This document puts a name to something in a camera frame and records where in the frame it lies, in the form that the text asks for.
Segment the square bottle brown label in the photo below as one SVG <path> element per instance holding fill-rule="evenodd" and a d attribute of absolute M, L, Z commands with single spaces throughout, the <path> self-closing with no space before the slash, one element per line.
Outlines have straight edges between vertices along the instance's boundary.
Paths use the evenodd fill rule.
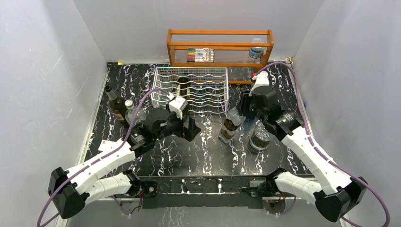
<path fill-rule="evenodd" d="M 236 107 L 232 108 L 222 124 L 222 127 L 219 132 L 219 138 L 224 143 L 229 143 L 230 140 L 235 136 L 238 128 L 244 123 L 246 120 L 245 116 L 242 116 Z"/>

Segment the dark green wine bottle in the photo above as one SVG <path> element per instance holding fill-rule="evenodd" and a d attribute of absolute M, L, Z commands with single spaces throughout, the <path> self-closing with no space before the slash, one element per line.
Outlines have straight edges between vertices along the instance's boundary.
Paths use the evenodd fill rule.
<path fill-rule="evenodd" d="M 180 77 L 177 80 L 176 94 L 185 98 L 190 99 L 190 80 L 187 77 Z"/>

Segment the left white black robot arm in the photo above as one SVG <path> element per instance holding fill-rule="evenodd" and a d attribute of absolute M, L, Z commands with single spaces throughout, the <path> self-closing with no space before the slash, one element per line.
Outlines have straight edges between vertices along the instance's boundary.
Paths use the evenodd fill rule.
<path fill-rule="evenodd" d="M 50 201 L 60 217 L 68 219 L 98 199 L 116 194 L 135 197 L 140 192 L 148 192 L 149 182 L 141 181 L 131 170 L 106 175 L 152 150 L 165 137 L 175 135 L 191 142 L 200 131 L 193 117 L 185 118 L 178 111 L 164 108 L 152 109 L 145 120 L 134 124 L 127 133 L 128 139 L 122 139 L 79 166 L 54 169 L 48 185 Z"/>

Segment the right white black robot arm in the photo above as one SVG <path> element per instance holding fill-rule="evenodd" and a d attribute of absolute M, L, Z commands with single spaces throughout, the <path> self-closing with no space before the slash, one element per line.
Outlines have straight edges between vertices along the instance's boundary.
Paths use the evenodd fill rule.
<path fill-rule="evenodd" d="M 241 116 L 261 120 L 264 128 L 290 148 L 316 178 L 310 181 L 277 168 L 257 187 L 259 192 L 273 196 L 288 192 L 300 197 L 314 204 L 330 222 L 338 221 L 361 202 L 367 190 L 366 180 L 337 169 L 320 156 L 308 139 L 303 121 L 281 107 L 274 89 L 261 86 L 243 92 L 237 109 Z"/>

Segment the clear bottle black label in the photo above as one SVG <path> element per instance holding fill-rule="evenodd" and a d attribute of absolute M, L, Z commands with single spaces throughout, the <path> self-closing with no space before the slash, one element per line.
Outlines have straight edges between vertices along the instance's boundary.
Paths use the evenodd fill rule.
<path fill-rule="evenodd" d="M 259 151 L 265 150 L 273 140 L 271 134 L 265 129 L 262 122 L 258 122 L 250 137 L 250 145 Z"/>

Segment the round clear bottle white cap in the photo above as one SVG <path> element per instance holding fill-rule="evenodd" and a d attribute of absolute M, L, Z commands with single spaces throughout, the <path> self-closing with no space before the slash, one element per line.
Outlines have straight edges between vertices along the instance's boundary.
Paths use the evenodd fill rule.
<path fill-rule="evenodd" d="M 131 124 L 131 122 L 134 118 L 135 111 L 137 110 L 137 107 L 134 105 L 133 101 L 130 99 L 126 100 L 124 104 L 127 108 L 125 119 L 128 124 Z M 146 120 L 146 112 L 140 107 L 139 111 L 136 114 L 134 125 L 137 125 L 138 123 L 143 122 L 145 120 Z"/>

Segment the dark wine bottle left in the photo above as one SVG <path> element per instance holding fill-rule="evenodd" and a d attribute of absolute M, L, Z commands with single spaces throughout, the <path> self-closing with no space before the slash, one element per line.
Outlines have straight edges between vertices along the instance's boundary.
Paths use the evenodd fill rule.
<path fill-rule="evenodd" d="M 116 95 L 114 90 L 109 86 L 105 86 L 105 93 L 108 95 L 108 107 L 111 113 L 119 120 L 124 128 L 128 128 L 129 124 L 125 119 L 127 107 L 125 106 L 125 99 Z"/>

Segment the small white blue jar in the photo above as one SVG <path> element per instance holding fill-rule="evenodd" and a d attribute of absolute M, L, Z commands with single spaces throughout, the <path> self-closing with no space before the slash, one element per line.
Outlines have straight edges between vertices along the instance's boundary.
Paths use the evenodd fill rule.
<path fill-rule="evenodd" d="M 263 47 L 251 47 L 249 50 L 249 56 L 253 59 L 258 59 L 262 55 Z"/>

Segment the pack of coloured markers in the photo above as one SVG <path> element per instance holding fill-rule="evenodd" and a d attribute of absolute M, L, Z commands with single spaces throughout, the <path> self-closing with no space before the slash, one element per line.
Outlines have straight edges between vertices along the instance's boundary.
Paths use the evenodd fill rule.
<path fill-rule="evenodd" d="M 210 48 L 188 48 L 187 62 L 214 62 L 215 51 Z"/>

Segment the white box red mark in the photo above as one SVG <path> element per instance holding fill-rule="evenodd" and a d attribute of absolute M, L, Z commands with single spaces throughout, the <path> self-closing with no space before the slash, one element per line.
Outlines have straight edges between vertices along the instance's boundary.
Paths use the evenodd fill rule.
<path fill-rule="evenodd" d="M 122 144 L 122 140 L 118 141 L 110 141 L 110 140 L 102 140 L 101 144 L 99 145 L 98 151 L 99 152 L 106 152 L 108 153 L 114 153 L 117 148 Z"/>

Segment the orange wooden shelf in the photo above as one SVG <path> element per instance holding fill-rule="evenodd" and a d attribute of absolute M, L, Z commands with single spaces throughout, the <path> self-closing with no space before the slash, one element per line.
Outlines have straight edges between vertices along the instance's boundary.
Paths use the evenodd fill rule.
<path fill-rule="evenodd" d="M 252 68 L 258 72 L 268 64 L 274 46 L 271 30 L 172 30 L 166 39 L 172 67 Z M 251 47 L 263 47 L 260 58 L 249 56 Z M 187 62 L 188 48 L 210 48 L 214 62 Z"/>

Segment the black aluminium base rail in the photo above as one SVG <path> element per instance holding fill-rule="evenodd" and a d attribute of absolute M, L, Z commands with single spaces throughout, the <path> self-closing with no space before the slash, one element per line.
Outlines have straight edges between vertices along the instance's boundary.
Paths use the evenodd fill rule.
<path fill-rule="evenodd" d="M 92 183 L 84 192 L 78 192 L 77 183 L 71 183 L 62 192 L 61 213 L 72 217 L 86 205 L 105 197 L 124 194 L 145 200 L 145 209 L 160 207 L 162 199 L 177 197 L 171 206 L 240 206 L 233 196 L 247 194 L 252 198 L 270 197 L 278 193 L 289 193 L 310 203 L 315 203 L 338 192 L 325 191 L 317 181 L 292 175 L 278 169 L 265 177 L 156 177 L 140 179 L 132 171 L 102 178 Z"/>

